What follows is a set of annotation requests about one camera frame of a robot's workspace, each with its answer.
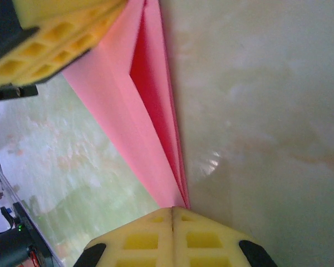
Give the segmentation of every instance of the red wire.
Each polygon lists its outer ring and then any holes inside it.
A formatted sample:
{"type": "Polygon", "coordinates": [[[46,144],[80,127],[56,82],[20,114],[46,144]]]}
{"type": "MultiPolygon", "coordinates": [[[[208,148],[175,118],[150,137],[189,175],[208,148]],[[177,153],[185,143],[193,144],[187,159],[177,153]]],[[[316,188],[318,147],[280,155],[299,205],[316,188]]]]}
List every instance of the red wire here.
{"type": "Polygon", "coordinates": [[[36,253],[34,251],[32,251],[30,253],[30,258],[32,260],[32,263],[33,263],[33,266],[34,267],[40,267],[40,264],[38,262],[38,259],[37,259],[37,256],[36,256],[36,253]]]}

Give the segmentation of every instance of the marble floor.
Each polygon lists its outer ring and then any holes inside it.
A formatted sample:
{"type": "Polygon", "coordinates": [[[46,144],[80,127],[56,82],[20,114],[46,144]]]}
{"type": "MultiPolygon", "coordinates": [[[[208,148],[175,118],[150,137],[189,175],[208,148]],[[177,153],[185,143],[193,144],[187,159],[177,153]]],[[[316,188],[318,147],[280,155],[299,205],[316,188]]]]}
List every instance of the marble floor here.
{"type": "MultiPolygon", "coordinates": [[[[334,266],[334,0],[161,0],[192,209],[334,266]]],[[[66,266],[157,209],[62,76],[0,102],[0,161],[66,266]]]]}

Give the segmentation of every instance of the square hole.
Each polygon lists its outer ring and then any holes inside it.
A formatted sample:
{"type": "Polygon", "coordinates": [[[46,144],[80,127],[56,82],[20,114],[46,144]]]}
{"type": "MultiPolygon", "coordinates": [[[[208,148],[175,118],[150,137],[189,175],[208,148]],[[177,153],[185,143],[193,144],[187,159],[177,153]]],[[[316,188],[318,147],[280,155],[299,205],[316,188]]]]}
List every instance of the square hole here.
{"type": "Polygon", "coordinates": [[[100,22],[101,27],[106,27],[110,22],[110,18],[106,18],[105,20],[100,22]]]}
{"type": "Polygon", "coordinates": [[[182,221],[194,221],[192,218],[182,215],[182,221]]]}
{"type": "Polygon", "coordinates": [[[116,267],[156,267],[156,259],[121,259],[116,267]]]}
{"type": "Polygon", "coordinates": [[[19,60],[9,60],[0,66],[0,75],[10,76],[14,75],[22,66],[24,62],[19,60]]]}
{"type": "Polygon", "coordinates": [[[58,42],[66,37],[74,29],[73,24],[68,22],[63,22],[51,29],[48,33],[44,35],[44,39],[50,42],[58,42]]]}
{"type": "Polygon", "coordinates": [[[37,57],[44,52],[46,46],[40,43],[31,43],[25,50],[19,55],[25,57],[37,57]]]}
{"type": "Polygon", "coordinates": [[[231,267],[228,258],[191,258],[190,267],[231,267]]]}
{"type": "Polygon", "coordinates": [[[75,51],[82,51],[83,48],[87,49],[90,42],[93,40],[93,36],[91,34],[84,35],[78,41],[71,45],[72,49],[75,51]]]}
{"type": "Polygon", "coordinates": [[[151,221],[153,223],[161,223],[161,222],[163,222],[163,217],[155,217],[151,221]]]}
{"type": "Polygon", "coordinates": [[[222,248],[216,233],[213,232],[189,232],[186,236],[187,247],[189,248],[222,248]]]}
{"type": "Polygon", "coordinates": [[[96,15],[98,15],[100,9],[93,9],[88,11],[88,18],[94,18],[96,15]]]}
{"type": "Polygon", "coordinates": [[[46,77],[49,74],[51,74],[52,70],[53,67],[51,65],[43,65],[34,74],[32,74],[32,77],[34,78],[46,77]]]}
{"type": "Polygon", "coordinates": [[[158,234],[138,233],[126,238],[124,249],[157,249],[158,234]]]}
{"type": "Polygon", "coordinates": [[[62,51],[53,59],[53,61],[59,64],[65,63],[70,55],[71,54],[69,54],[67,51],[62,51]]]}

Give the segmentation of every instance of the yellow foam with square holes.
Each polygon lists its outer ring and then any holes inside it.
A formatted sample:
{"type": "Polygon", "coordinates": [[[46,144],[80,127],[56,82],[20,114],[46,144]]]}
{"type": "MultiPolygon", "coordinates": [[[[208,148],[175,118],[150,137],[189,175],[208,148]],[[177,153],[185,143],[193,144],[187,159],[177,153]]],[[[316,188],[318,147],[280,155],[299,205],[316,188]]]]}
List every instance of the yellow foam with square holes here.
{"type": "Polygon", "coordinates": [[[0,86],[35,83],[98,44],[127,0],[13,0],[23,29],[39,31],[0,58],[0,86]]]}
{"type": "Polygon", "coordinates": [[[93,239],[106,244],[97,267],[249,267],[250,237],[189,210],[160,209],[93,239]]]}

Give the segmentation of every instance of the pink paper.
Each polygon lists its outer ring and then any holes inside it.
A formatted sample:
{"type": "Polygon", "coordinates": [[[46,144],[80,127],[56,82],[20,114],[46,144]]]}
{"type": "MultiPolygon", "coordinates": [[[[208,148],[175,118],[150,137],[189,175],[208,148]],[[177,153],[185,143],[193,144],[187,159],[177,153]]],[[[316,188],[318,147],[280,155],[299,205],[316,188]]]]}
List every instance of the pink paper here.
{"type": "Polygon", "coordinates": [[[158,0],[129,0],[63,74],[156,202],[189,207],[158,0]]]}

